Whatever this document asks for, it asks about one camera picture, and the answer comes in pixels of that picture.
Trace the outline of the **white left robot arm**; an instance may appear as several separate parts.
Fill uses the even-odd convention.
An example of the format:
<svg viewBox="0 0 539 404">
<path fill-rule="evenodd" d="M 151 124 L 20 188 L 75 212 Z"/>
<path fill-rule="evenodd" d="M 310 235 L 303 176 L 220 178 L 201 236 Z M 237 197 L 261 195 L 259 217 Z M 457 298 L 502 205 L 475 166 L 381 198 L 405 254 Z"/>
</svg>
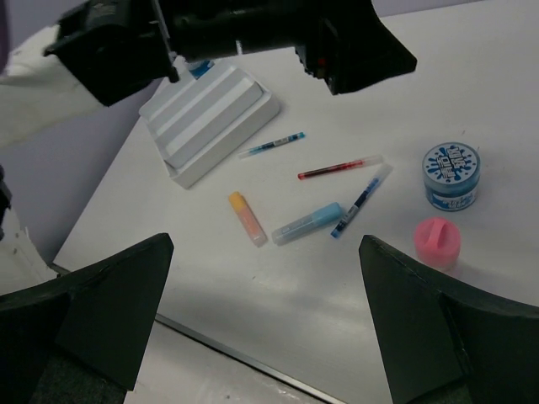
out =
<svg viewBox="0 0 539 404">
<path fill-rule="evenodd" d="M 369 1 L 87 1 L 1 50 L 1 143 L 109 107 L 166 77 L 173 62 L 292 47 L 334 94 L 416 69 Z"/>
</svg>

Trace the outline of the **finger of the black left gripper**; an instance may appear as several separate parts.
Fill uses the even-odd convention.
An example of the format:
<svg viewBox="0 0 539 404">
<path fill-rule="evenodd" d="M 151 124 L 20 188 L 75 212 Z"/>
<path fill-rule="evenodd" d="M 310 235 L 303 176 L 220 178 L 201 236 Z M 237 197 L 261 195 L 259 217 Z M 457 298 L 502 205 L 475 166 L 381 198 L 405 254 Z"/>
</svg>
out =
<svg viewBox="0 0 539 404">
<path fill-rule="evenodd" d="M 412 73 L 417 58 L 381 22 L 371 1 L 307 1 L 302 42 L 304 71 L 333 95 L 355 93 Z"/>
</svg>

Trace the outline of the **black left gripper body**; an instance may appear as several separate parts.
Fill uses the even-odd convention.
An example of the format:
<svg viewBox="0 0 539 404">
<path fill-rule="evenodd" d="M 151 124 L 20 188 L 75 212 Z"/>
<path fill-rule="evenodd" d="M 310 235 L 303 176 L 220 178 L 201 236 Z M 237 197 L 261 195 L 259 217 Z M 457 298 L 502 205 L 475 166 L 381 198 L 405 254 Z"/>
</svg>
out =
<svg viewBox="0 0 539 404">
<path fill-rule="evenodd" d="M 305 45 L 320 19 L 311 1 L 87 1 L 64 13 L 45 50 L 104 106 L 201 61 Z"/>
</svg>

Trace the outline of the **blue slime jar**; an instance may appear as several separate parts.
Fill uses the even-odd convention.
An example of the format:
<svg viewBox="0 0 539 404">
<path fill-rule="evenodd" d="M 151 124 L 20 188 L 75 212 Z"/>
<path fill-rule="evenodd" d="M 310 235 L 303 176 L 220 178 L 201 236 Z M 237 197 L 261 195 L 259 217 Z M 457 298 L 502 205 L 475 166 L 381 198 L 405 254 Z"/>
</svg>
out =
<svg viewBox="0 0 539 404">
<path fill-rule="evenodd" d="M 422 174 L 426 198 L 436 209 L 465 210 L 477 198 L 481 159 L 469 145 L 442 143 L 425 154 Z"/>
<path fill-rule="evenodd" d="M 208 72 L 214 65 L 215 65 L 215 62 L 212 60 L 185 62 L 185 66 L 187 70 L 195 79 L 199 79 L 206 72 Z"/>
</svg>

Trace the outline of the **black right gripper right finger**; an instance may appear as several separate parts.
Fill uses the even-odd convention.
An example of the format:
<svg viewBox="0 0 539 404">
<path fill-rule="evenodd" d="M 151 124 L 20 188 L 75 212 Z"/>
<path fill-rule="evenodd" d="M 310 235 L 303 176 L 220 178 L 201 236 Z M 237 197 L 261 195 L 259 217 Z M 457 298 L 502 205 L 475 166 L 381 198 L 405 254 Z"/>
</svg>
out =
<svg viewBox="0 0 539 404">
<path fill-rule="evenodd" d="M 536 403 L 538 309 L 429 268 L 374 236 L 362 277 L 392 401 Z"/>
</svg>

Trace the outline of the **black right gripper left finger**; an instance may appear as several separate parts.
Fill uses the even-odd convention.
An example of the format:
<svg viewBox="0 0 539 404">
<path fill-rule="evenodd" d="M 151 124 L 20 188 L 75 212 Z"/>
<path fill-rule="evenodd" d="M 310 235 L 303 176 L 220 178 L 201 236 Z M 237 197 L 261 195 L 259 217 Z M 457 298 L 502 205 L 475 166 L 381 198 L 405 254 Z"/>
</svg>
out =
<svg viewBox="0 0 539 404">
<path fill-rule="evenodd" d="M 173 256 L 166 233 L 1 297 L 3 403 L 122 403 Z"/>
</svg>

